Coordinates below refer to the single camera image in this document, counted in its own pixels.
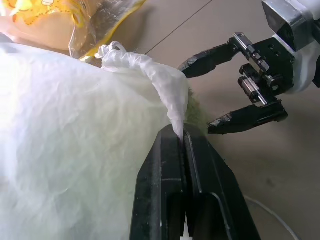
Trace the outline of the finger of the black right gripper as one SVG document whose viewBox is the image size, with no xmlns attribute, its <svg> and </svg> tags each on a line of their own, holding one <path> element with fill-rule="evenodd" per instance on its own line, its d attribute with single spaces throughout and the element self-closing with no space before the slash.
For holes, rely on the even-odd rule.
<svg viewBox="0 0 320 240">
<path fill-rule="evenodd" d="M 178 68 L 187 79 L 206 75 L 218 65 L 227 63 L 238 53 L 238 47 L 232 43 L 225 43 L 217 47 L 202 51 L 188 58 Z"/>
<path fill-rule="evenodd" d="M 253 104 L 209 122 L 207 133 L 210 135 L 242 133 L 271 122 L 281 122 L 287 117 L 288 113 L 281 100 L 263 106 Z"/>
</svg>

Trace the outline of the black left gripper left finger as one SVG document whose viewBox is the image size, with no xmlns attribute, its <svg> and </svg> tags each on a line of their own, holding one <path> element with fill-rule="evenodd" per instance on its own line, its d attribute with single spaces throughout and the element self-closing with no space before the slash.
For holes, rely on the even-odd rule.
<svg viewBox="0 0 320 240">
<path fill-rule="evenodd" d="M 164 127 L 137 175 L 129 240 L 181 240 L 185 225 L 181 142 Z"/>
</svg>

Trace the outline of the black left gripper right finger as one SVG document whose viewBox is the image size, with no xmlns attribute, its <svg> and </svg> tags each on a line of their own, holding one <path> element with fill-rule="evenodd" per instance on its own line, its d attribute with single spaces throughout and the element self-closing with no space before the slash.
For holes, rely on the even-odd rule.
<svg viewBox="0 0 320 240">
<path fill-rule="evenodd" d="M 192 240 L 261 240 L 237 179 L 195 126 L 184 127 L 187 224 Z"/>
</svg>

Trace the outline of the green towel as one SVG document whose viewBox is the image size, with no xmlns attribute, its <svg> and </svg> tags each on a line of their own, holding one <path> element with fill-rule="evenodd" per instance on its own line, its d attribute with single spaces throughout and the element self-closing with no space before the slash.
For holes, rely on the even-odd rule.
<svg viewBox="0 0 320 240">
<path fill-rule="evenodd" d="M 188 104 L 184 122 L 197 127 L 204 135 L 208 134 L 208 115 L 195 98 L 191 88 L 188 89 Z"/>
</svg>

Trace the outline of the white drawstring bag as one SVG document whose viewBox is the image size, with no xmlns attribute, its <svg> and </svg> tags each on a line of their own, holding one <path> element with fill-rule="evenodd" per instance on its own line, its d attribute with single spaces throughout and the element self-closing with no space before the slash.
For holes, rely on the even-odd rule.
<svg viewBox="0 0 320 240">
<path fill-rule="evenodd" d="M 0 240 L 129 240 L 138 172 L 188 81 L 119 43 L 102 67 L 0 42 Z"/>
</svg>

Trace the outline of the clear zip bag yellow strip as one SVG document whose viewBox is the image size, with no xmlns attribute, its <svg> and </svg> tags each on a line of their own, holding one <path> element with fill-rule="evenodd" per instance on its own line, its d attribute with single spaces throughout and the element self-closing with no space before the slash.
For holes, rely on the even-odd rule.
<svg viewBox="0 0 320 240">
<path fill-rule="evenodd" d="M 87 61 L 147 0 L 0 0 L 0 33 Z"/>
</svg>

